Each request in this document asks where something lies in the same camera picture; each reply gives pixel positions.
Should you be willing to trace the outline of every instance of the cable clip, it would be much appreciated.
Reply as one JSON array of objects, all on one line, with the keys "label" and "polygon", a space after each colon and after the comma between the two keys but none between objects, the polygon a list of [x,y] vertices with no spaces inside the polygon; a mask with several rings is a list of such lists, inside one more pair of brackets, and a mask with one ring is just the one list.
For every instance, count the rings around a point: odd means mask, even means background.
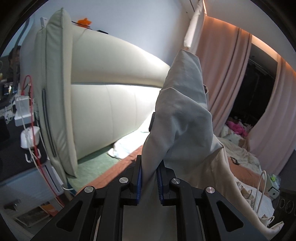
[{"label": "cable clip", "polygon": [[[38,158],[40,159],[41,158],[41,153],[40,153],[40,150],[38,148],[37,148],[37,151],[38,151]],[[25,153],[25,158],[26,158],[27,163],[31,163],[33,161],[32,157],[30,158],[30,160],[28,160],[28,155],[26,153]]]}]

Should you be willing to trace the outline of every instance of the red cable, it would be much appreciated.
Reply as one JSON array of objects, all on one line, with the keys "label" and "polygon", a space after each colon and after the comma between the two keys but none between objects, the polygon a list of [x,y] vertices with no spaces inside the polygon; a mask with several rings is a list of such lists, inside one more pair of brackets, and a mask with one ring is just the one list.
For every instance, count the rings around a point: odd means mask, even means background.
[{"label": "red cable", "polygon": [[40,163],[40,159],[39,159],[39,157],[38,157],[38,150],[37,150],[37,145],[36,145],[36,142],[35,142],[35,135],[34,135],[34,128],[33,128],[33,126],[34,126],[34,121],[33,121],[33,104],[32,104],[32,92],[33,92],[33,91],[32,91],[32,79],[31,79],[31,76],[30,76],[30,75],[27,75],[27,76],[25,77],[25,80],[26,80],[27,77],[30,78],[30,84],[31,84],[31,86],[30,86],[30,90],[29,90],[29,93],[30,93],[30,111],[31,111],[31,128],[32,128],[32,133],[33,133],[33,144],[34,144],[34,152],[35,152],[35,156],[36,156],[36,158],[37,158],[37,165],[39,166],[39,169],[41,170],[41,173],[42,173],[42,175],[44,176],[44,179],[46,180],[48,186],[50,187],[50,189],[52,190],[52,192],[55,194],[57,200],[58,200],[58,201],[61,203],[61,205],[64,207],[64,206],[65,206],[64,203],[61,201],[61,199],[59,198],[59,196],[56,194],[56,192],[53,190],[53,188],[52,188],[51,185],[49,184],[49,182],[48,182],[48,180],[47,180],[47,178],[46,178],[46,176],[45,176],[45,173],[44,173],[44,171],[43,171],[43,169],[42,169],[42,166],[41,166],[41,163]]},{"label": "red cable", "polygon": [[24,79],[24,82],[22,83],[22,88],[21,88],[21,92],[20,92],[20,95],[25,95],[25,90],[24,90],[24,87],[25,87],[25,83],[26,83],[26,79],[27,77],[29,77],[29,83],[32,84],[32,78],[30,75],[26,75],[25,79]]}]

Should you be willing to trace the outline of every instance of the cream leather headboard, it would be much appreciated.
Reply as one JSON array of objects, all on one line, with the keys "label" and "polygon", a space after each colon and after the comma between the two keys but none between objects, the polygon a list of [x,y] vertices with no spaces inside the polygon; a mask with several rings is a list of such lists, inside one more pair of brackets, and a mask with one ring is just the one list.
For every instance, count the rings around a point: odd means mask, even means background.
[{"label": "cream leather headboard", "polygon": [[72,25],[64,9],[37,33],[34,52],[35,68],[21,71],[32,72],[45,146],[64,182],[77,159],[141,125],[170,68],[126,41]]},{"label": "cream leather headboard", "polygon": [[73,25],[72,83],[162,88],[169,66],[122,39]]},{"label": "cream leather headboard", "polygon": [[77,158],[138,129],[154,111],[159,88],[72,84],[72,123]]}]

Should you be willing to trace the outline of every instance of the white charger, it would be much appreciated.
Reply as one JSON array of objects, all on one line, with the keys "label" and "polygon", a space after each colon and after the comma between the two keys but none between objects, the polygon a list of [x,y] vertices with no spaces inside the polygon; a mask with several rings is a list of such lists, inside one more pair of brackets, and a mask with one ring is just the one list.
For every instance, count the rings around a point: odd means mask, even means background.
[{"label": "white charger", "polygon": [[24,124],[31,123],[30,98],[29,96],[18,96],[15,98],[15,126],[22,126],[22,118]]}]

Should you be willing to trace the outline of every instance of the green bedsheet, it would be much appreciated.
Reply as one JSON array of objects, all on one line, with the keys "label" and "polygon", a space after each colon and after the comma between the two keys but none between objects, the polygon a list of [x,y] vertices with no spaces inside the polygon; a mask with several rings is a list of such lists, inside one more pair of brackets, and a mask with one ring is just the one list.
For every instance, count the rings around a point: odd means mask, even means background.
[{"label": "green bedsheet", "polygon": [[116,164],[119,160],[107,154],[113,145],[104,147],[86,157],[78,160],[77,177],[67,176],[69,184],[75,189],[80,190],[89,182],[96,179],[106,170]]}]

